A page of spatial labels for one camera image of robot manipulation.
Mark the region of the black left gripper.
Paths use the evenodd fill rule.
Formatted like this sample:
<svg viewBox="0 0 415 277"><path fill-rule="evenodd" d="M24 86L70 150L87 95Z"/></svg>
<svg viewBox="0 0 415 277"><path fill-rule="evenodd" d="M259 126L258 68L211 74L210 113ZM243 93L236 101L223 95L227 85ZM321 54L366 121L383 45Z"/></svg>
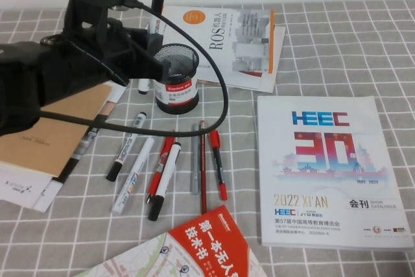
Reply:
<svg viewBox="0 0 415 277"><path fill-rule="evenodd" d="M51 45L42 44L43 88L92 88L111 80L126 86L132 78L165 80L167 61L155 55L163 45L161 34L124 27L118 19L99 17L90 27L66 17Z"/></svg>

